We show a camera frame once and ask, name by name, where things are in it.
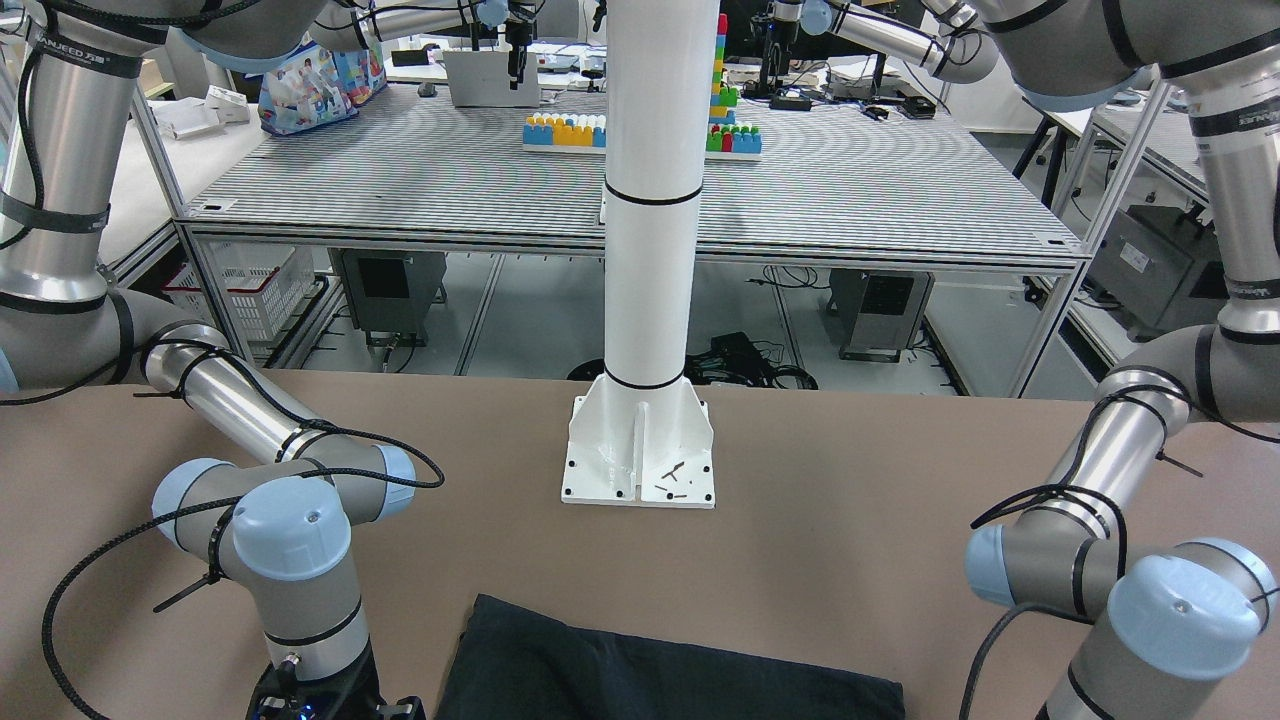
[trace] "computer tower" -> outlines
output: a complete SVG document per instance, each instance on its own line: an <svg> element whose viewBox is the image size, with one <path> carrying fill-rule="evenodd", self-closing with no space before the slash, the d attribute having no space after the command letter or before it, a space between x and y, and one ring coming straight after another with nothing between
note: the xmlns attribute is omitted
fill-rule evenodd
<svg viewBox="0 0 1280 720"><path fill-rule="evenodd" d="M840 357L897 363L915 340L932 290L929 273L832 270L827 309L840 318Z"/></svg>
<svg viewBox="0 0 1280 720"><path fill-rule="evenodd" d="M1133 340L1212 323L1228 297L1217 237L1180 208L1117 213L1088 277L1124 306Z"/></svg>
<svg viewBox="0 0 1280 720"><path fill-rule="evenodd" d="M330 249L356 329L426 337L426 311L444 281L444 252Z"/></svg>

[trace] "pole base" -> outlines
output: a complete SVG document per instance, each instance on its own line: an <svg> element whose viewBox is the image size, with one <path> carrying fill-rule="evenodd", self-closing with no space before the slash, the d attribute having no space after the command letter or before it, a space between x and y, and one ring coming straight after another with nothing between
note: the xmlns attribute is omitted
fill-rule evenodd
<svg viewBox="0 0 1280 720"><path fill-rule="evenodd" d="M636 391L600 375L573 401L568 436L563 502L716 507L712 425L686 378Z"/></svg>

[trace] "white column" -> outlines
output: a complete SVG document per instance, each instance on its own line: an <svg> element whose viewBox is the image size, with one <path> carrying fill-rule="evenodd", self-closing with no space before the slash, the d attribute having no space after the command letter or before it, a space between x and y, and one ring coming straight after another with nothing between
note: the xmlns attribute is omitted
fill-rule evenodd
<svg viewBox="0 0 1280 720"><path fill-rule="evenodd" d="M713 0L609 6L607 374L575 404L566 502L716 502L710 423L682 372L717 19Z"/></svg>

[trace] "gray floor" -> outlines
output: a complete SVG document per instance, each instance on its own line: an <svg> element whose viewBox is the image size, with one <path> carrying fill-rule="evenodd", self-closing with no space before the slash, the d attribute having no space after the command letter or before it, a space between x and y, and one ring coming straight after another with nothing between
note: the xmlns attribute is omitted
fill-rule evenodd
<svg viewBox="0 0 1280 720"><path fill-rule="evenodd" d="M978 137L1010 168L1028 141L1027 136ZM1064 222L1076 234L1088 228L1085 213L1092 215L1097 209L1106 160L1105 152L1094 154L1094 172L1076 204L1068 205ZM1044 167L1032 164L1023 182L1039 193L1043 178ZM1134 184L1133 192L1146 187ZM760 266L698 264L689 352L707 350L714 336L741 331L754 341L772 343L767 346L771 360L801 365L822 389L955 393L952 378L933 352L905 352L896 364L841 360L838 328L824 311L829 292L774 291L748 282L759 277ZM819 283L826 284L826 270L819 272ZM412 355L407 347L397 348L384 365L385 352L366 348L364 333L352 328L347 313L339 313L305 366L353 372L403 366L404 373L550 379L564 378L579 364L604 354L604 272L599 260L453 254L444 286L448 300L431 307L425 322L428 343ZM484 304L486 288L492 297ZM1004 395L1012 378L1037 318L1020 288L1021 278L1015 275L937 278L927 315L975 395ZM1083 366L1057 343L1030 395L1084 398L1092 384Z"/></svg>

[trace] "tan tabletop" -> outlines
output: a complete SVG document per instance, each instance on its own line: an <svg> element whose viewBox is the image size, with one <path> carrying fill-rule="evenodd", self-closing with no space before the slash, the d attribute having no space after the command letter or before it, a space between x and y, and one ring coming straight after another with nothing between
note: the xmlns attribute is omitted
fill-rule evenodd
<svg viewBox="0 0 1280 720"><path fill-rule="evenodd" d="M968 523L1044 480L1087 406L1048 401L704 388L718 507L558 500L562 382L276 373L335 421L397 436L448 473L402 515L355 532L383 691L434 707L468 609L489 593L589 628L813 662L901 682L911 717L955 717L969 661L1001 609L964 579ZM1129 512L1134 542L1238 541L1280 562L1276 450L1193 427ZM0 410L0 717L78 717L45 670L40 616L86 552L146 520L179 462L246 461L180 402L125 388ZM248 593L230 582L163 615L202 566L157 533L68 594L58 646L115 719L229 720L266 664ZM973 717L1033 717L1084 635L1019 619L992 652ZM1280 641L1201 717L1272 719Z"/></svg>

